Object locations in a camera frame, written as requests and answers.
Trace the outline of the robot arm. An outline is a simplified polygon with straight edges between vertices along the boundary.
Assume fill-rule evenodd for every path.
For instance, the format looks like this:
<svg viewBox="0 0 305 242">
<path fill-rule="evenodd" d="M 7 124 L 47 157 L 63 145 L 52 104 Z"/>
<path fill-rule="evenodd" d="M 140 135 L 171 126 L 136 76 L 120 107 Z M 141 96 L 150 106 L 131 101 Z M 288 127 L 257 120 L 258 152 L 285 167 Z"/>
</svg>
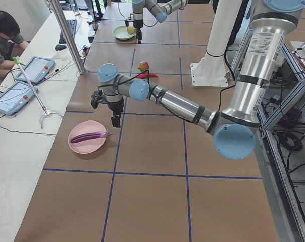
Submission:
<svg viewBox="0 0 305 242">
<path fill-rule="evenodd" d="M 192 85 L 195 88 L 228 87 L 225 77 L 224 57 L 231 32 L 243 1 L 218 1 L 205 56 L 191 64 Z M 132 1 L 132 21 L 140 40 L 143 27 L 143 10 L 146 8 L 158 22 L 166 20 L 188 1 Z M 255 132 L 259 126 L 257 112 L 277 63 L 286 36 L 297 28 L 305 8 L 305 1 L 252 1 L 251 40 L 235 81 L 228 108 L 211 111 L 171 90 L 149 77 L 140 79 L 119 73 L 111 63 L 99 67 L 99 86 L 91 96 L 91 105 L 97 108 L 106 104 L 113 112 L 111 121 L 120 127 L 124 97 L 136 101 L 150 100 L 169 113 L 189 123 L 198 125 L 213 136 L 213 146 L 223 157 L 240 160 L 251 155 L 255 148 Z"/>
<path fill-rule="evenodd" d="M 156 21 L 162 23 L 167 16 L 178 9 L 183 9 L 188 4 L 188 1 L 171 0 L 162 5 L 159 5 L 156 0 L 135 0 L 132 1 L 132 13 L 129 17 L 125 17 L 125 24 L 128 27 L 129 22 L 133 22 L 135 28 L 136 39 L 138 44 L 142 41 L 141 28 L 143 27 L 143 10 L 147 8 L 148 11 L 155 17 Z"/>
</svg>

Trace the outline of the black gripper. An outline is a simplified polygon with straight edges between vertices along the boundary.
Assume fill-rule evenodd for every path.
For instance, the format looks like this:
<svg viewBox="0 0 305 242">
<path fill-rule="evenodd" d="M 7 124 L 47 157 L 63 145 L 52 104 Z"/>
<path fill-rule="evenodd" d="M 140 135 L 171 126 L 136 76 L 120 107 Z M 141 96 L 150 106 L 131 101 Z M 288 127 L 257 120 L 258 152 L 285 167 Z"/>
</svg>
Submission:
<svg viewBox="0 0 305 242">
<path fill-rule="evenodd" d="M 138 19 L 136 16 L 130 15 L 129 17 L 124 18 L 125 26 L 129 26 L 129 23 L 132 22 L 134 28 L 136 29 L 136 39 L 138 44 L 141 44 L 142 41 L 142 31 L 141 28 L 143 27 L 143 18 Z"/>
<path fill-rule="evenodd" d="M 113 112 L 111 117 L 112 125 L 114 127 L 120 127 L 120 115 L 123 112 L 124 99 L 123 96 L 116 96 L 116 100 L 110 100 L 114 96 L 107 96 L 102 90 L 96 90 L 91 96 L 91 106 L 97 109 L 100 104 L 106 104 L 108 108 Z"/>
</svg>

